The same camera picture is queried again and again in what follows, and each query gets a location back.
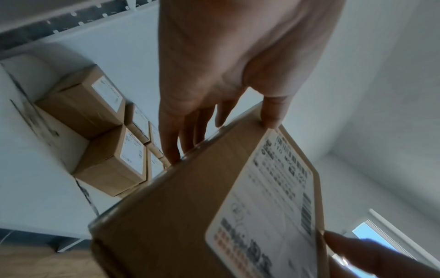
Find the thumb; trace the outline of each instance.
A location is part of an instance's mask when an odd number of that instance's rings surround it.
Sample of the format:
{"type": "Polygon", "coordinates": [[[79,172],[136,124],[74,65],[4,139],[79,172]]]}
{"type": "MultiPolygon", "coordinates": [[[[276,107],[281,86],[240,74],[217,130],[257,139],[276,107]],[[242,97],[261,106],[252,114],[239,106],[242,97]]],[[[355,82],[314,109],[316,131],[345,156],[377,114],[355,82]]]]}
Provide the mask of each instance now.
{"type": "Polygon", "coordinates": [[[267,128],[277,128],[281,125],[289,110],[293,96],[264,97],[261,109],[261,120],[267,128]]]}

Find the ceiling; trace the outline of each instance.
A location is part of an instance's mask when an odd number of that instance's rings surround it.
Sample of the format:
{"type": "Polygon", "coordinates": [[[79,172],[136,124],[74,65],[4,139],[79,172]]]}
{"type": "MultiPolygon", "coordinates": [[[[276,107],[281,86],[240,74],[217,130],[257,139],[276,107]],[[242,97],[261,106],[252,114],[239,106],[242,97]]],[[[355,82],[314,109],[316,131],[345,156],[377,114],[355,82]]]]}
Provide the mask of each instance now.
{"type": "MultiPolygon", "coordinates": [[[[348,0],[319,64],[294,98],[286,129],[312,161],[331,148],[416,7],[417,0],[348,0]]],[[[60,73],[98,64],[157,124],[158,8],[82,30],[32,52],[60,73]]],[[[231,117],[262,98],[249,90],[231,117]]],[[[211,122],[207,134],[215,131],[211,122]]]]}
{"type": "Polygon", "coordinates": [[[439,13],[421,1],[332,150],[438,223],[439,13]]]}

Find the wooden surface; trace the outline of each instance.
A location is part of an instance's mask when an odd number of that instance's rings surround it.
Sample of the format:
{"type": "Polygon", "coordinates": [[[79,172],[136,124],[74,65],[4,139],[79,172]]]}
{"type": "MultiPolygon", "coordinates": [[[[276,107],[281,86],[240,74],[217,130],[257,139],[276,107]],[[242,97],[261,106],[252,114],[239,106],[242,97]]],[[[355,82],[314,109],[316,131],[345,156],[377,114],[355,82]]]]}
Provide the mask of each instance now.
{"type": "Polygon", "coordinates": [[[105,278],[89,250],[0,245],[0,278],[105,278]]]}

